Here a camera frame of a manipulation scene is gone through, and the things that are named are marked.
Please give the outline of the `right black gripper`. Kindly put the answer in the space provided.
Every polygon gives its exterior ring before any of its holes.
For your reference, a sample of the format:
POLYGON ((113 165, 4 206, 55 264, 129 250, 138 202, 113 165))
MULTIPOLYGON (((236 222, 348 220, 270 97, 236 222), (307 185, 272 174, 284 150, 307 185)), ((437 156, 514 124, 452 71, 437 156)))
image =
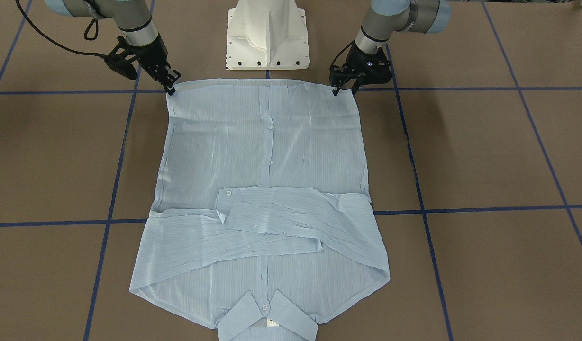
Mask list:
POLYGON ((133 67, 133 62, 137 61, 144 71, 163 86, 167 95, 172 96, 174 88, 181 74, 172 69, 167 61, 167 48, 161 36, 157 36, 154 41, 145 46, 134 46, 129 44, 123 36, 117 37, 118 43, 107 56, 105 64, 118 74, 136 80, 137 70, 133 67))

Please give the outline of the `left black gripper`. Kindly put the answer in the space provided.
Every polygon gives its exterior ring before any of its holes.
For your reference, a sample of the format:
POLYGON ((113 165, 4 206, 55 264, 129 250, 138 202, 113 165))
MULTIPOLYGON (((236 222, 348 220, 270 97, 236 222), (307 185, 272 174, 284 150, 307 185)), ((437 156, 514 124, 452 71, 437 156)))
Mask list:
POLYGON ((330 86, 336 97, 339 91, 350 81, 352 88, 386 84, 392 79, 391 62, 381 47, 376 47, 375 54, 363 52, 356 44, 346 45, 330 64, 330 86))

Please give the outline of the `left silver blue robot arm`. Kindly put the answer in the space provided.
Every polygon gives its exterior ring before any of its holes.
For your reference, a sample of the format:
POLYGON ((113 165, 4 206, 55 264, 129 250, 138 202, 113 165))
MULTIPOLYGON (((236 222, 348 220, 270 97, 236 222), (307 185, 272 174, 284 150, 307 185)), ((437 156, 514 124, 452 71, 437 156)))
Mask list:
POLYGON ((392 34, 440 33, 447 28, 451 15, 447 0, 371 1, 356 37, 330 64, 328 81, 333 95, 351 81, 352 94, 364 86, 390 82, 393 74, 385 45, 392 34))

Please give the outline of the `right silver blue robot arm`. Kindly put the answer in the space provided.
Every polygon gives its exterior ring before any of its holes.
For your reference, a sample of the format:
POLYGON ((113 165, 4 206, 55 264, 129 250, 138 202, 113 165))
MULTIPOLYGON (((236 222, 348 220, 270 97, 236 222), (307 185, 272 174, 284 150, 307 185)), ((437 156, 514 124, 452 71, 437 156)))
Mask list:
POLYGON ((172 69, 168 52, 152 13, 144 0, 47 0, 55 13, 68 17, 87 17, 94 22, 112 19, 120 29, 117 45, 109 54, 96 54, 114 72, 137 80, 137 62, 148 75, 163 86, 168 95, 181 74, 172 69))

